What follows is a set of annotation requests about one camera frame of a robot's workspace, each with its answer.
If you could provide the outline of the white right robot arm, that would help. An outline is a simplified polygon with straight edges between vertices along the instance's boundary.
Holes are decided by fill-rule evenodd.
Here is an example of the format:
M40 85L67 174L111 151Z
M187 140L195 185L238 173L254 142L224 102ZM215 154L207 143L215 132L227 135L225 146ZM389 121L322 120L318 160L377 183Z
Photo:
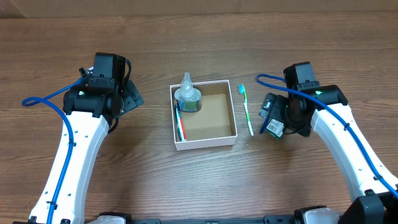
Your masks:
M377 157L358 128L348 100L336 85L322 86L310 62L284 69L279 90L269 93L259 115L260 132L276 139L287 134L317 133L348 186L351 205L337 212L324 205L299 208L288 223L397 223L397 177Z

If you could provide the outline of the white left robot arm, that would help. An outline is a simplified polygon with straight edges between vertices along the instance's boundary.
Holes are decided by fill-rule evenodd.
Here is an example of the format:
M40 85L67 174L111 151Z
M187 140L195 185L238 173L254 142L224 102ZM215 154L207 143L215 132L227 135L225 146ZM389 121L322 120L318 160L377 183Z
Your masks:
M96 53L81 77L46 97L32 96L25 107L43 103L62 119L62 136L43 192L28 223L84 223L93 167L105 137L122 115L143 105L130 79L131 63L123 56Z

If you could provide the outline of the teal toothpaste tube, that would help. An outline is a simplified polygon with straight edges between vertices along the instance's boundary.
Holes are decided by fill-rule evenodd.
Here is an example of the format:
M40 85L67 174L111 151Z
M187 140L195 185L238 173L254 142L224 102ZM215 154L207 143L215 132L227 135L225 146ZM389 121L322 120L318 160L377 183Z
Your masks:
M185 128L183 127L182 117L181 117L178 105L175 105L175 115L176 115L176 119L177 119L177 126L178 126L178 133L180 136L180 140L181 140L181 142L186 141L187 137L186 137L186 133L185 133Z

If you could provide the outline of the clear soap pump bottle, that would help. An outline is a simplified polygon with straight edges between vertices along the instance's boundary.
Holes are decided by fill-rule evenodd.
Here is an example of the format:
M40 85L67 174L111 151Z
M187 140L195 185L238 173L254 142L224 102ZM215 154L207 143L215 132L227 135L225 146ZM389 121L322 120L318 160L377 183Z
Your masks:
M201 110L201 92L193 86L190 73L185 72L184 78L174 93L180 111L194 113Z

